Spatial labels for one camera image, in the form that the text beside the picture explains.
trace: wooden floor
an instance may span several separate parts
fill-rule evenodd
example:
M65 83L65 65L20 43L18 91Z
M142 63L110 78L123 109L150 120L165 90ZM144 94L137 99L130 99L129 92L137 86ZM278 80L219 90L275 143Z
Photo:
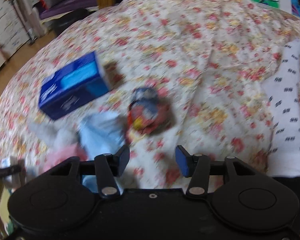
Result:
M5 66L0 68L0 95L9 83L10 79L23 67L37 52L49 44L55 38L54 32L37 39L33 45L23 45L11 58Z

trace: pink cloth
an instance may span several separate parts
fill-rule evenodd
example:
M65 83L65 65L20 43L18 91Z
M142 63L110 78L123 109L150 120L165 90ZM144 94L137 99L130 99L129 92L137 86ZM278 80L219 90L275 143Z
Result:
M75 143L63 148L62 150L48 154L47 161L44 164L42 172L48 171L52 167L73 156L78 156L80 161L86 161L88 158L86 152L79 146L78 143Z

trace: light blue cloth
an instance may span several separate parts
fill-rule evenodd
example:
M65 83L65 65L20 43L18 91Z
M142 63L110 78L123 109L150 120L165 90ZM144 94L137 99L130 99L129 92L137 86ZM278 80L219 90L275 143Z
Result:
M124 124L119 113L114 111L84 117L79 124L79 135L81 146L91 161L101 154L115 154L125 143ZM122 194L123 188L115 180ZM82 185L98 193L96 176L83 176Z

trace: floral bedspread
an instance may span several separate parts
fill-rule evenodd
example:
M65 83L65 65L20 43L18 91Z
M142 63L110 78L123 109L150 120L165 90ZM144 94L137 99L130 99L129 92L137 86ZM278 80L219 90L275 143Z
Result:
M0 97L0 161L25 158L44 163L46 145L27 122L50 122L38 109L44 77L97 50L101 62L116 62L116 90L56 122L76 128L89 112L114 109L127 115L131 91L155 87L171 102L173 125L163 133L130 131L126 187L186 188L174 149L212 160L235 155L266 171L273 125L260 83L278 67L284 44L300 37L300 20L250 0L124 0L68 28L12 78ZM222 178L210 178L210 190Z

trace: purple cushion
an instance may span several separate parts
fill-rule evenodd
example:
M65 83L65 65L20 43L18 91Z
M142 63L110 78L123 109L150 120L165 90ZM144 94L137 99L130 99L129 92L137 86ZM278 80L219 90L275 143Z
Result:
M70 12L80 8L97 6L97 0L65 0L39 14L40 19L46 19L61 13Z

